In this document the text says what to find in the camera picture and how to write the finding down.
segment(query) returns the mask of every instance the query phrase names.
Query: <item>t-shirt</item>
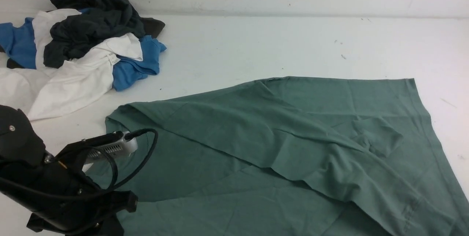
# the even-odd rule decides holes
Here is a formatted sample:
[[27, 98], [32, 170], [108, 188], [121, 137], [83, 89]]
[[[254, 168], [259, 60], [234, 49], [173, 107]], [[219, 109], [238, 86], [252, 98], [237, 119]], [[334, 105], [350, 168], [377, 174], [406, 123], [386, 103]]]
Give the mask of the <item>t-shirt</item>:
[[[107, 131], [154, 128], [121, 190], [127, 236], [457, 236], [469, 204], [414, 80], [286, 77], [119, 107]], [[153, 136], [119, 159], [119, 180]], [[87, 172], [105, 187], [104, 162]]]

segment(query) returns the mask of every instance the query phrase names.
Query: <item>white tabletop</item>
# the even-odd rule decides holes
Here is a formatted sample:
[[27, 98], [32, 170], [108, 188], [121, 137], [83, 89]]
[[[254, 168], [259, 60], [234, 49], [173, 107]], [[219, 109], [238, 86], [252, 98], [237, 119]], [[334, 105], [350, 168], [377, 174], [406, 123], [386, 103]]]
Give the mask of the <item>white tabletop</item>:
[[[110, 91], [73, 114], [33, 122], [48, 151], [105, 133], [121, 104], [170, 99], [254, 79], [415, 78], [466, 195], [469, 193], [469, 20], [151, 15], [166, 22], [160, 74]], [[0, 235], [36, 235], [30, 212], [0, 196]], [[53, 235], [42, 232], [40, 235]]]

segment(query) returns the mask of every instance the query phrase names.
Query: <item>pile of clothes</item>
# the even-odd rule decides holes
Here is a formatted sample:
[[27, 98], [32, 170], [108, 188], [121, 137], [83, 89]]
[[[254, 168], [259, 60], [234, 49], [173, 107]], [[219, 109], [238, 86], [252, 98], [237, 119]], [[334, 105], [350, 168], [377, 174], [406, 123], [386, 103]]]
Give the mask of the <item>pile of clothes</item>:
[[128, 0], [51, 0], [57, 8], [0, 24], [10, 58], [0, 69], [0, 104], [28, 118], [69, 114], [114, 88], [122, 91], [159, 73], [165, 24], [142, 18]]

